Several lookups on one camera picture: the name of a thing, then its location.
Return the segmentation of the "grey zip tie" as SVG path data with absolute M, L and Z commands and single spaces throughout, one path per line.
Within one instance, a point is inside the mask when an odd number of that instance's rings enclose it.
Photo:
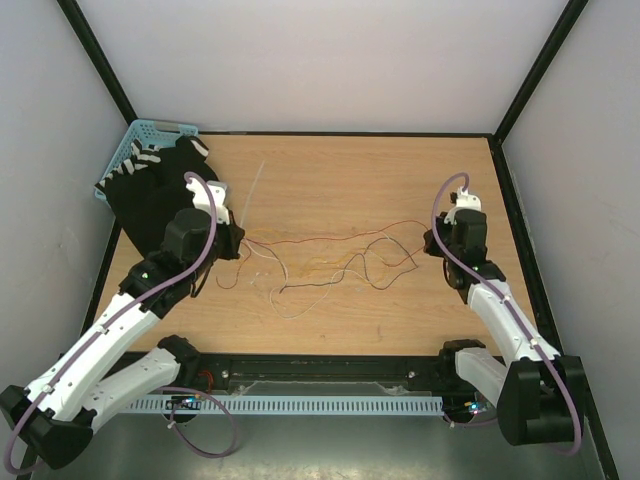
M 249 208 L 250 208 L 251 200 L 253 198 L 253 194 L 255 192 L 257 183 L 258 183 L 258 181 L 259 181 L 259 179 L 261 177 L 261 174 L 263 172 L 265 164 L 266 164 L 266 160 L 263 160 L 261 162 L 261 164 L 260 164 L 255 176 L 254 176 L 254 179 L 253 179 L 253 181 L 251 183 L 251 186 L 249 188 L 249 191 L 247 193 L 247 196 L 246 196 L 246 199 L 245 199 L 245 203 L 244 203 L 244 207 L 243 207 L 243 210 L 242 210 L 242 213 L 241 213 L 241 217 L 240 217 L 240 222 L 239 222 L 239 226 L 241 228 L 244 227 L 244 224 L 245 224 L 245 221 L 246 221 L 246 218 L 247 218 L 247 214 L 248 214 L 248 211 L 249 211 Z

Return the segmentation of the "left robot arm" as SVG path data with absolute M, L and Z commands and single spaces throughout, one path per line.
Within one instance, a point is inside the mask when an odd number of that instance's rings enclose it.
M 7 471 L 16 441 L 41 462 L 60 469 L 74 461 L 114 416 L 152 392 L 176 392 L 192 406 L 201 367 L 199 351 L 171 335 L 138 361 L 112 369 L 129 347 L 182 300 L 200 293 L 217 260 L 235 260 L 244 231 L 233 220 L 186 208 L 165 230 L 159 250 L 134 265 L 100 318 L 52 367 L 27 386 L 1 394 L 1 412 L 12 428 L 4 452 Z

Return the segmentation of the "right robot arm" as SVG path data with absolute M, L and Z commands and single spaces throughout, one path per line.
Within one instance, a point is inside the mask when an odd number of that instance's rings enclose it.
M 533 327 L 512 296 L 506 277 L 487 258 L 487 216 L 455 207 L 432 218 L 424 251 L 443 260 L 444 277 L 488 328 L 502 355 L 465 346 L 437 365 L 439 381 L 458 389 L 473 385 L 496 409 L 513 446 L 582 444 L 586 375 L 577 356 L 561 354 Z

